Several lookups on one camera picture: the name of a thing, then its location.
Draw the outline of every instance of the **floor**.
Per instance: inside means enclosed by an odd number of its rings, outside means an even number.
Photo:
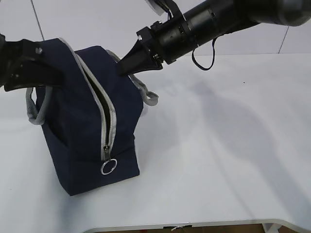
[[[121,231],[113,233],[171,233],[170,229],[145,230],[145,231]],[[265,233],[261,224],[220,226],[220,227],[194,227],[177,229],[174,233]],[[279,233],[296,233],[286,227],[282,227]]]

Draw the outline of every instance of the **zipper pull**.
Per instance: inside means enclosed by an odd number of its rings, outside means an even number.
[[[111,172],[114,171],[114,169],[116,169],[117,164],[118,164],[118,161],[116,159],[111,159],[109,149],[110,149],[109,146],[104,146],[105,162],[101,168],[101,172],[103,175],[109,175]],[[111,168],[111,170],[109,172],[104,172],[104,167],[110,162],[114,162],[115,163],[114,166]]]
[[[110,149],[109,146],[104,146],[104,159],[105,159],[105,161],[111,159],[109,149]]]

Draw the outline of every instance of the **screw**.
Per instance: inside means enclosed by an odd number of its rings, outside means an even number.
[[[158,58],[160,58],[160,57],[159,57],[158,54],[155,54],[155,55],[153,56],[153,58],[154,58],[154,59],[158,59]]]
[[[42,53],[42,48],[36,48],[35,52],[36,52],[36,54],[41,54]]]

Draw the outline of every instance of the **metal ring zipper pull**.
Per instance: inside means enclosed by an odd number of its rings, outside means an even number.
[[[110,162],[115,162],[115,165],[111,168],[111,170],[109,172],[104,172],[104,168],[105,166],[110,163]],[[102,165],[102,168],[101,168],[101,171],[102,171],[102,174],[105,176],[105,175],[109,175],[111,172],[114,171],[114,169],[116,169],[117,167],[117,164],[118,164],[118,161],[116,159],[109,159],[107,160],[106,162],[104,162],[104,164]]]

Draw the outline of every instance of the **table leg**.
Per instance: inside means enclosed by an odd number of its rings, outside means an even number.
[[[278,230],[282,227],[282,225],[274,224],[274,223],[264,223],[263,229],[266,233],[278,233]]]

